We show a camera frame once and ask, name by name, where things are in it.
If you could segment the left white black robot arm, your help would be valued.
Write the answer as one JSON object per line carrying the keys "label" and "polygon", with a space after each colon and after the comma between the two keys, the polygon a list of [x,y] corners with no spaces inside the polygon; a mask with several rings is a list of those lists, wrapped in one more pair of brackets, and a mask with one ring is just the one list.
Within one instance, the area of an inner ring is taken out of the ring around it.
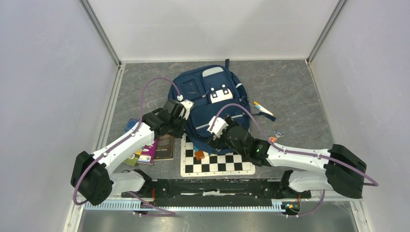
{"label": "left white black robot arm", "polygon": [[92,205],[99,205],[109,196],[127,191],[133,191],[140,197],[148,196],[152,184],[144,179],[141,172],[115,173],[115,169],[135,151],[163,135],[181,138],[193,106],[189,100],[167,100],[164,107],[143,115],[129,131],[109,145],[90,154],[80,152],[75,158],[70,180],[74,187],[73,203],[81,205],[77,200],[78,194],[85,198],[82,203]]}

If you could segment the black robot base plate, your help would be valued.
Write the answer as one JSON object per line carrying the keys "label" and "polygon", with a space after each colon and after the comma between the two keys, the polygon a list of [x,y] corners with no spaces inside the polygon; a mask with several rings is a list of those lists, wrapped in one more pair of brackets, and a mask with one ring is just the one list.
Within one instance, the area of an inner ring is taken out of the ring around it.
{"label": "black robot base plate", "polygon": [[272,199],[310,199],[275,179],[156,179],[136,195],[152,198],[156,206],[270,206]]}

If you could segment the navy blue backpack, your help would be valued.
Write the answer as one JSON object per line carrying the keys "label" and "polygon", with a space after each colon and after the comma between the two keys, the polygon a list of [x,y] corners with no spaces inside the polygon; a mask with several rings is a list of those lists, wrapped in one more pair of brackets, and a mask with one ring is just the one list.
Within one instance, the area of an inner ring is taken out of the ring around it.
{"label": "navy blue backpack", "polygon": [[185,125],[185,134],[199,150],[216,155],[231,153],[224,145],[213,148],[207,144],[212,134],[207,130],[211,119],[227,104],[237,103],[248,111],[251,104],[248,94],[238,77],[229,70],[229,60],[222,65],[208,65],[178,75],[173,82],[177,89],[170,88],[168,98],[177,99],[182,94],[193,102]]}

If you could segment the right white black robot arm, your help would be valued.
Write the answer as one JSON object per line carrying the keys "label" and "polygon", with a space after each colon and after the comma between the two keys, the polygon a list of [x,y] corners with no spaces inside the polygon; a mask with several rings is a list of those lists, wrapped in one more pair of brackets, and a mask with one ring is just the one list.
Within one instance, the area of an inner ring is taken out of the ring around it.
{"label": "right white black robot arm", "polygon": [[241,126],[213,126],[207,131],[211,134],[207,143],[213,148],[226,146],[255,166],[292,168],[279,184],[285,197],[310,190],[335,191],[352,199],[362,197],[367,165],[343,145],[319,150],[271,145],[252,137]]}

